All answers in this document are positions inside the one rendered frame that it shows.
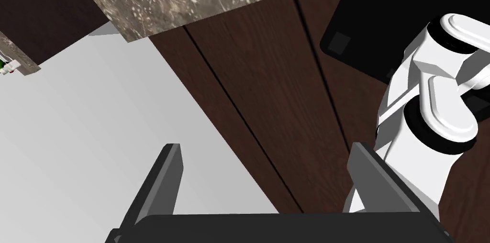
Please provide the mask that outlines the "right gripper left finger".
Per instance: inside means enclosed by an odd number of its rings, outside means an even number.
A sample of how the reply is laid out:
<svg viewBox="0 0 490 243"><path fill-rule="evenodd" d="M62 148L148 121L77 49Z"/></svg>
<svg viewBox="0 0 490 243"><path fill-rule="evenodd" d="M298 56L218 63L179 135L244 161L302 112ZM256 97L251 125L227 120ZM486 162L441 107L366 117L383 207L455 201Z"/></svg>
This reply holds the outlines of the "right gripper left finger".
<svg viewBox="0 0 490 243"><path fill-rule="evenodd" d="M180 144L166 144L119 227L124 232L150 215L171 215L183 175Z"/></svg>

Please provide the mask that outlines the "black appliance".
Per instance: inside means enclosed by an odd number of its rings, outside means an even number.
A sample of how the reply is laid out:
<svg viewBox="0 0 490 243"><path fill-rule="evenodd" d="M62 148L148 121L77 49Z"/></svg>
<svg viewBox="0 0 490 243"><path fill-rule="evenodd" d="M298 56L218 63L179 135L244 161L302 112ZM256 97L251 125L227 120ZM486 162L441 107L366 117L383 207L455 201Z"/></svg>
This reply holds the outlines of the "black appliance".
<svg viewBox="0 0 490 243"><path fill-rule="evenodd" d="M490 0L340 0L320 48L388 84L405 48L433 18L448 13L490 24Z"/></svg>

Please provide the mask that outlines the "dark brown wooden cupboard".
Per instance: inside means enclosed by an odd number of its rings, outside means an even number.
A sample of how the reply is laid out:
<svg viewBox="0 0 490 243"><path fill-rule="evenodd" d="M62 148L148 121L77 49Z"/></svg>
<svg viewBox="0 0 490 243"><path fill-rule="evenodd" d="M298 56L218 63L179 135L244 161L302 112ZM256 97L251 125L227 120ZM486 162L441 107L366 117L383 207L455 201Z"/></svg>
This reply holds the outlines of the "dark brown wooden cupboard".
<svg viewBox="0 0 490 243"><path fill-rule="evenodd" d="M36 64L107 22L93 0L0 0L0 32Z"/></svg>
<svg viewBox="0 0 490 243"><path fill-rule="evenodd" d="M340 0L177 0L150 37L279 212L341 212L383 82L322 53Z"/></svg>

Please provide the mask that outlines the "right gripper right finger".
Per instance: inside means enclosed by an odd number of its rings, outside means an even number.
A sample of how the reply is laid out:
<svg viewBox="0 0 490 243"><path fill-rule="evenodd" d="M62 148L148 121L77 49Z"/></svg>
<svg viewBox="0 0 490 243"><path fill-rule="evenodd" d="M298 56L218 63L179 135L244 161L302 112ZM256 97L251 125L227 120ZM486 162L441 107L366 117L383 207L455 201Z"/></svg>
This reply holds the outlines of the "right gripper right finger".
<svg viewBox="0 0 490 243"><path fill-rule="evenodd" d="M346 211L362 205L365 212L421 212L436 222L430 210L403 179L366 143L354 142L347 162L353 186Z"/></svg>

